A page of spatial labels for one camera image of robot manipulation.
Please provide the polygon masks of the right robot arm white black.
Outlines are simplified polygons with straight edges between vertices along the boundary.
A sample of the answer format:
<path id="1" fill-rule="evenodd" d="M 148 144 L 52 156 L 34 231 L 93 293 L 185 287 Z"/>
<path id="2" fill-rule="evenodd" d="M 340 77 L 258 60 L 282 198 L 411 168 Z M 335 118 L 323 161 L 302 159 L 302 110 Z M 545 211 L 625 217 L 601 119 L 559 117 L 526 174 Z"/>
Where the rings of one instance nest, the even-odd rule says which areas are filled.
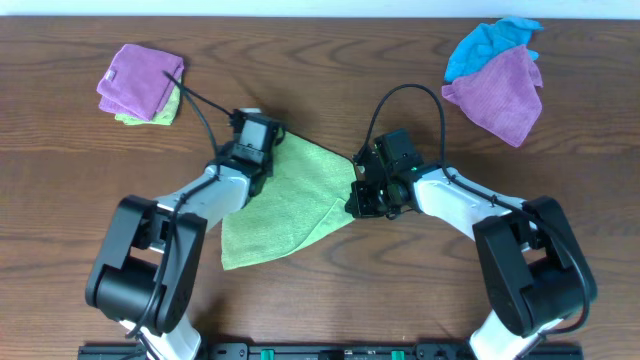
<path id="1" fill-rule="evenodd" d="M 406 210 L 438 218 L 476 246 L 491 306 L 462 354 L 474 359 L 580 359 L 577 346 L 548 345 L 574 314 L 583 325 L 597 286 L 559 203 L 493 193 L 439 161 L 427 164 L 406 130 L 367 141 L 354 157 L 362 179 L 345 206 L 355 218 Z"/>

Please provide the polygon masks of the green microfiber cloth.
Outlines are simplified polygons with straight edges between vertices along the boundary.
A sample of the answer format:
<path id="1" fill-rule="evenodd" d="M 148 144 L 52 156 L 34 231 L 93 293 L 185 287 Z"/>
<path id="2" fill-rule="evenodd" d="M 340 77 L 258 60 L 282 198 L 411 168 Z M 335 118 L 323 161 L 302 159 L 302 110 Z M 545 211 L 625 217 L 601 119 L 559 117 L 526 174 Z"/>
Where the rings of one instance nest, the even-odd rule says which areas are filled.
<path id="1" fill-rule="evenodd" d="M 287 134 L 262 192 L 222 222 L 223 268 L 286 257 L 353 222 L 345 205 L 355 180 L 347 158 Z"/>

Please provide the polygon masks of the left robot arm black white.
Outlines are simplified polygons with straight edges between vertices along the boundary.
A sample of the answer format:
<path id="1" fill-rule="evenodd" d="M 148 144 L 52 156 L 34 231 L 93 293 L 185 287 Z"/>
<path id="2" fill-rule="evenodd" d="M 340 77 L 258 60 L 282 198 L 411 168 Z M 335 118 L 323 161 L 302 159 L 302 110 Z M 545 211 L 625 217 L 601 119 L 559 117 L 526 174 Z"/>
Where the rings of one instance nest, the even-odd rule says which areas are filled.
<path id="1" fill-rule="evenodd" d="M 232 141 L 183 188 L 117 205 L 85 288 L 86 303 L 121 324 L 148 359 L 203 359 L 206 346 L 186 313 L 206 233 L 244 208 L 273 173 L 285 126 L 234 110 Z"/>

